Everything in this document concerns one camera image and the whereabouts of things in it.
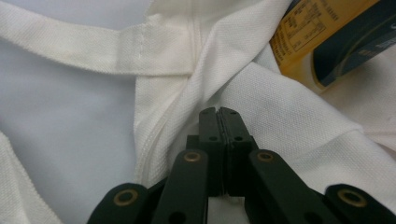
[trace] gray surface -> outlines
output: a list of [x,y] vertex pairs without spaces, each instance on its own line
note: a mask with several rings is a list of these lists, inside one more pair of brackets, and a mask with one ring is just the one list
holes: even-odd
[[[9,1],[52,18],[121,29],[149,1]],[[82,71],[0,40],[0,130],[65,223],[85,223],[134,174],[134,77]]]

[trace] white strap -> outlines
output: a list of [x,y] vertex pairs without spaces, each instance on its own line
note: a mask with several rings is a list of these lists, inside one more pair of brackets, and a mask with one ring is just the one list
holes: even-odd
[[0,1],[0,37],[58,63],[102,73],[185,75],[193,68],[190,34],[176,27],[142,24],[114,31]]

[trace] white cloth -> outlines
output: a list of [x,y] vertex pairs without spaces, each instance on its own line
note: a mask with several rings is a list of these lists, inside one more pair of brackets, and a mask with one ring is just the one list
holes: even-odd
[[[51,69],[51,72],[47,72],[42,80],[55,78],[54,80],[57,81],[50,81],[49,84],[60,85],[53,88],[62,87],[68,90],[68,94],[89,86],[89,80],[93,80],[96,86],[99,86],[96,88],[99,89],[90,86],[88,91],[94,90],[92,93],[96,94],[100,93],[99,90],[107,90],[100,95],[100,99],[97,99],[95,103],[85,107],[87,108],[85,116],[94,119],[103,118],[96,117],[98,113],[94,113],[95,109],[103,108],[97,106],[109,104],[118,96],[125,97],[130,93],[130,97],[133,98],[134,95],[133,91],[128,91],[128,88],[134,84],[128,77],[126,80],[119,79],[119,77],[106,77],[86,71],[87,69],[100,73],[137,75],[135,101],[121,101],[106,107],[107,110],[112,108],[113,112],[119,114],[119,109],[114,107],[119,108],[122,102],[132,105],[120,109],[134,110],[132,111],[134,113],[136,153],[136,165],[134,166],[131,161],[127,160],[131,154],[123,151],[131,143],[114,144],[125,141],[126,135],[122,131],[133,137],[131,133],[128,133],[127,125],[122,123],[122,119],[117,119],[117,125],[113,124],[113,129],[108,129],[108,126],[111,127],[109,123],[114,121],[114,119],[109,119],[106,123],[107,126],[104,126],[106,132],[89,135],[94,128],[100,127],[100,124],[84,123],[84,120],[89,119],[84,116],[79,117],[78,114],[53,113],[56,111],[55,109],[68,111],[69,108],[62,105],[65,102],[71,105],[73,103],[70,102],[78,102],[78,94],[82,94],[83,91],[68,97],[54,98],[54,101],[60,100],[58,104],[52,103],[56,108],[48,110],[43,107],[42,110],[35,113],[31,110],[39,108],[34,105],[28,106],[29,104],[26,105],[26,102],[22,104],[23,101],[14,102],[15,98],[12,98],[10,94],[20,92],[21,97],[32,99],[29,96],[34,94],[24,90],[29,90],[30,85],[41,90],[46,85],[21,81],[24,83],[23,85],[15,86],[18,84],[18,80],[27,78],[26,73],[29,73],[29,70],[17,69],[18,72],[15,72],[15,67],[12,67],[6,71],[0,71],[1,83],[3,84],[3,80],[5,80],[9,81],[7,85],[13,85],[6,88],[6,84],[0,84],[0,130],[9,136],[11,144],[16,150],[19,146],[28,148],[29,143],[40,142],[40,137],[43,139],[41,143],[45,143],[45,133],[50,133],[51,130],[54,130],[53,126],[59,124],[52,122],[52,126],[49,126],[47,132],[40,132],[44,129],[38,129],[38,133],[33,137],[19,134],[26,130],[24,126],[26,123],[28,127],[29,122],[34,124],[31,127],[38,127],[37,120],[66,116],[69,125],[65,125],[66,122],[61,122],[63,125],[61,129],[73,130],[80,135],[78,137],[76,133],[61,131],[58,133],[65,133],[65,136],[50,139],[50,147],[46,144],[32,146],[35,150],[46,153],[42,155],[43,158],[30,157],[27,156],[29,154],[26,150],[17,150],[17,155],[29,176],[32,177],[37,191],[50,205],[50,208],[32,188],[30,191],[24,188],[15,188],[18,186],[18,181],[30,183],[30,179],[24,175],[24,172],[12,172],[12,170],[17,170],[19,162],[15,156],[12,156],[12,153],[3,153],[3,151],[9,152],[11,149],[7,140],[2,138],[2,143],[4,143],[0,144],[2,152],[0,160],[9,162],[0,164],[3,172],[0,175],[8,176],[10,181],[2,181],[0,197],[16,195],[18,200],[8,203],[6,211],[0,211],[0,221],[6,223],[60,222],[51,212],[52,208],[65,223],[85,222],[90,215],[88,211],[91,211],[96,206],[95,203],[98,203],[106,193],[105,188],[110,189],[111,185],[116,186],[116,183],[127,179],[127,173],[131,170],[134,169],[134,181],[146,186],[165,177],[176,154],[183,149],[187,134],[196,133],[198,112],[213,105],[227,106],[240,112],[259,146],[274,150],[283,156],[312,189],[323,192],[325,187],[331,184],[347,183],[366,190],[393,212],[396,212],[396,191],[394,189],[396,163],[392,155],[389,155],[394,152],[383,149],[364,135],[364,132],[367,132],[373,140],[395,149],[394,142],[392,142],[395,135],[394,125],[391,123],[394,121],[395,115],[392,102],[395,99],[396,90],[389,82],[393,80],[392,73],[396,70],[394,51],[389,50],[364,65],[366,68],[363,70],[372,71],[375,76],[358,69],[356,73],[359,74],[351,76],[351,79],[365,77],[359,79],[361,82],[355,80],[350,83],[352,81],[346,79],[343,84],[340,82],[339,85],[326,91],[322,96],[334,105],[334,108],[304,86],[281,76],[276,67],[272,51],[268,47],[268,41],[289,2],[276,0],[158,0],[151,4],[144,24],[126,28],[120,32],[58,22],[0,2],[1,37],[45,58],[78,68],[71,69],[45,60],[45,62],[40,62],[36,56],[30,55],[26,59],[28,65],[29,63],[31,66],[32,64],[47,63],[46,66],[49,67],[47,69]],[[84,25],[104,27],[100,24],[88,23]],[[4,43],[0,45],[0,48],[2,51],[4,49],[18,51],[15,47]],[[156,53],[159,53],[158,57],[150,57]],[[1,55],[1,57],[4,57],[6,62],[12,61],[9,54]],[[70,73],[82,75],[85,77],[83,78],[84,82],[80,83],[78,88],[67,89],[67,85],[61,84],[65,79],[62,76],[54,75],[58,71],[68,74],[66,76],[69,77],[71,77]],[[381,73],[379,81],[375,79],[377,73]],[[73,76],[71,78],[81,81],[81,77]],[[381,85],[387,85],[387,87],[383,90]],[[376,90],[375,94],[381,97],[381,101],[377,100],[376,95],[370,94],[374,90]],[[76,108],[84,107],[84,104],[93,100],[92,97],[91,95],[91,97],[83,98],[80,104],[74,106]],[[380,108],[382,106],[384,109],[378,109],[378,106],[373,108],[373,105],[380,105]],[[34,113],[41,117],[29,117]],[[131,114],[126,114],[123,115],[124,120],[131,122],[132,125]],[[85,124],[88,124],[85,132],[76,128],[84,127]],[[111,131],[116,131],[114,135],[120,134],[122,138],[114,138]],[[104,139],[97,139],[99,136],[104,136]],[[87,148],[75,149],[73,153],[69,154],[60,150],[58,157],[56,156],[58,148],[66,148],[56,147],[56,142],[74,142],[76,139],[80,144],[84,143],[84,139],[87,139],[88,142],[101,140],[100,142],[103,144],[106,144],[108,140],[108,143],[104,147],[100,147],[100,153],[95,153],[93,150],[96,147],[95,144],[71,145],[71,147],[86,146]],[[40,151],[39,149],[42,147],[53,148],[54,152],[49,154],[48,150]],[[98,169],[99,165],[97,162],[106,161],[103,160],[103,157],[113,163],[118,161],[118,167],[113,169],[111,163],[108,163],[106,168],[95,172],[94,170]],[[74,170],[67,169],[69,162],[72,164],[70,166],[75,168]],[[48,171],[50,175],[35,175],[38,170],[45,171],[46,167],[50,167],[50,169],[58,167],[57,173],[50,170]],[[106,171],[104,175],[99,175],[102,179],[101,184],[90,186],[87,183],[95,182],[84,181],[83,178],[78,177],[67,177],[70,172],[78,172],[78,167],[85,171],[82,174],[87,176]],[[123,178],[117,179],[112,176],[117,175],[117,172],[122,173]],[[53,174],[59,174],[60,176],[55,179],[63,179],[64,188],[72,187],[72,190],[67,193],[61,190],[62,188],[59,188],[61,184],[51,181],[54,178]],[[29,192],[33,196],[22,197]],[[67,200],[68,197],[73,197],[70,196],[71,193],[79,193],[75,201]],[[42,204],[39,211],[29,212],[31,209],[37,208],[38,204]],[[81,204],[83,207],[81,211],[70,209],[70,207],[76,207],[76,204]],[[243,207],[240,205],[238,200],[211,200],[208,222],[248,223]]]

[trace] black metal arm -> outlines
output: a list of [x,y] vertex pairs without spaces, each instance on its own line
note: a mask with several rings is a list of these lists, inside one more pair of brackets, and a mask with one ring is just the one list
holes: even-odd
[[88,224],[205,224],[208,197],[245,197],[251,224],[396,223],[385,206],[361,189],[310,189],[273,151],[259,149],[240,115],[203,110],[199,135],[190,135],[167,179],[146,189],[112,189]]

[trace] yellow label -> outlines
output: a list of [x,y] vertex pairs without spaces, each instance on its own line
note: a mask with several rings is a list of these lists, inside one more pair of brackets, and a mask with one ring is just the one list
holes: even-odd
[[302,0],[286,15],[270,41],[284,74],[328,37],[379,0]]

